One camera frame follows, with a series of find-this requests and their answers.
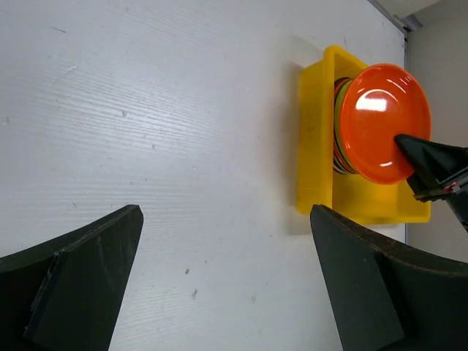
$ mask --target stacked plate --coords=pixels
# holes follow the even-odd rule
[[[392,64],[376,64],[335,81],[333,169],[395,184],[414,170],[393,141],[399,134],[428,140],[431,111],[416,79]]]

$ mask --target white tabletop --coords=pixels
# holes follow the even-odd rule
[[[0,256],[136,203],[111,350],[341,349],[293,207],[296,89],[332,44],[403,65],[373,6],[3,0],[0,44]]]

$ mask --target orange plate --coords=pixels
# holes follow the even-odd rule
[[[351,82],[341,106],[340,132],[355,169],[378,184],[407,179],[414,170],[393,141],[397,134],[431,137],[431,111],[419,83],[404,69],[376,64]]]

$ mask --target yellow bin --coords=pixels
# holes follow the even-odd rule
[[[323,204],[360,224],[428,222],[431,203],[415,200],[406,181],[380,185],[333,171],[333,83],[366,67],[334,45],[301,73],[297,209],[309,214]]]

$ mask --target table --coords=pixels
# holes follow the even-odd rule
[[[293,207],[297,80],[332,44],[403,65],[397,28],[366,0],[4,0],[0,18],[0,257],[137,203],[111,350],[341,349]]]

